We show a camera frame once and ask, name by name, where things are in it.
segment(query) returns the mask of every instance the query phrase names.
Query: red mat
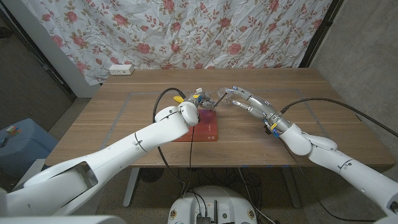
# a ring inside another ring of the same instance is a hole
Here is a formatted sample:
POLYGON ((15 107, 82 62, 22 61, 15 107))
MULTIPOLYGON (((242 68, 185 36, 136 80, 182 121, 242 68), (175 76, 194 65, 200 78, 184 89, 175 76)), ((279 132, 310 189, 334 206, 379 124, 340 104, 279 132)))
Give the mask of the red mat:
MULTIPOLYGON (((217 113, 211 110, 198 110, 200 122, 195 126, 195 134, 193 134, 194 142, 213 142, 218 140, 217 131, 217 113)), ((190 142, 193 127, 189 127, 189 132, 175 142, 190 142)))

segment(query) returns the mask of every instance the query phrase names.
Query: power strip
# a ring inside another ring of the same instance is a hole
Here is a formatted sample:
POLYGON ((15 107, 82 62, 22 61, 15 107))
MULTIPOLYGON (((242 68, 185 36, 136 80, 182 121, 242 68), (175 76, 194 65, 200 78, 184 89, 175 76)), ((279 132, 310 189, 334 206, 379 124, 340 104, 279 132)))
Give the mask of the power strip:
POLYGON ((111 75, 131 75, 134 67, 132 65, 112 65, 109 71, 111 75))

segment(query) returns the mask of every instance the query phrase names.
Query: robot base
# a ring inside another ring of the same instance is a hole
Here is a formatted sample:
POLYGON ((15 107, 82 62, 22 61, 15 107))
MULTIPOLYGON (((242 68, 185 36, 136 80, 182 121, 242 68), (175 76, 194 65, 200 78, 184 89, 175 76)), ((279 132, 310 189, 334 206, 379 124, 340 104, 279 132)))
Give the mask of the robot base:
POLYGON ((172 205, 168 217, 168 224, 257 223, 253 206, 237 192, 227 189, 226 187, 215 185, 197 187, 193 190, 197 195, 199 204, 193 193, 185 193, 184 198, 177 199, 172 205))

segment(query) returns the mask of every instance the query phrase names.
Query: flower pattern fabric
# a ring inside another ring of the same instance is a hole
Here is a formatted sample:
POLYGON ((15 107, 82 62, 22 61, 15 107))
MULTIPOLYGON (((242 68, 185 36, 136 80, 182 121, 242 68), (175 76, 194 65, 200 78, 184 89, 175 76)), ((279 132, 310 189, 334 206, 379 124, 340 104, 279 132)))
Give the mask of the flower pattern fabric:
POLYGON ((135 69, 298 67, 331 0, 22 0, 90 85, 135 69))

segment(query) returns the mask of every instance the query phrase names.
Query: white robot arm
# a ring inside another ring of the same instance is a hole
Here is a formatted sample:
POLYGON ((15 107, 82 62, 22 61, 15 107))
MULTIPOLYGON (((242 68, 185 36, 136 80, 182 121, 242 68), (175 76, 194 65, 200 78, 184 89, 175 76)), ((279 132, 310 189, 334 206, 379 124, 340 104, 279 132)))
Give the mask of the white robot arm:
POLYGON ((157 113, 153 123, 89 155, 52 166, 5 194, 0 189, 0 217, 69 215, 109 179, 147 152, 173 141, 198 123, 197 106, 213 109, 201 88, 178 106, 157 113))
POLYGON ((294 154, 308 155, 312 162, 342 176, 352 186, 378 204, 387 215, 397 216, 397 182, 337 150, 337 144, 334 141, 302 132, 296 124, 291 124, 261 97, 254 96, 247 90, 236 86, 230 91, 250 103, 249 106, 233 101, 234 105, 262 119, 269 131, 279 136, 294 154))

